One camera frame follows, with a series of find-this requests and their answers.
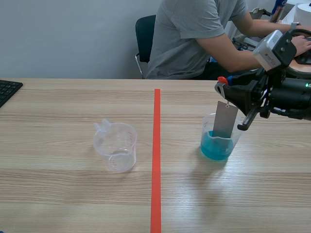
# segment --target man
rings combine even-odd
[[[245,0],[163,0],[156,15],[147,78],[215,80],[260,68],[252,52],[238,51],[225,34],[229,20],[247,36],[290,29],[290,25],[253,20]],[[311,49],[304,36],[292,42],[297,56]],[[211,56],[218,63],[207,63]]]

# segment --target measuring cup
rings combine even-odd
[[[213,137],[215,117],[216,113],[210,114],[203,119],[201,151],[210,159],[226,160],[242,135],[242,131],[238,130],[238,125],[241,122],[236,119],[230,138]]]
[[[122,173],[130,170],[136,162],[137,132],[128,124],[94,123],[94,149],[102,156],[109,171]]]

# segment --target black chair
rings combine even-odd
[[[150,61],[152,42],[153,42],[154,32],[155,32],[155,22],[156,22],[155,15],[140,18],[136,22],[136,37],[137,37],[137,43],[138,43],[138,54],[136,54],[135,59],[136,59],[136,63],[139,67],[139,70],[140,70],[140,73],[143,79],[145,79],[145,77],[144,77],[144,74],[142,73],[140,64],[138,62],[138,56],[141,62],[148,63]]]

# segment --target red tape line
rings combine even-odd
[[[155,90],[150,233],[161,233],[161,90]]]

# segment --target gray t-shirt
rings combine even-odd
[[[229,20],[247,13],[245,0],[163,0],[147,79],[190,79],[203,73],[210,55],[197,38],[225,33]]]

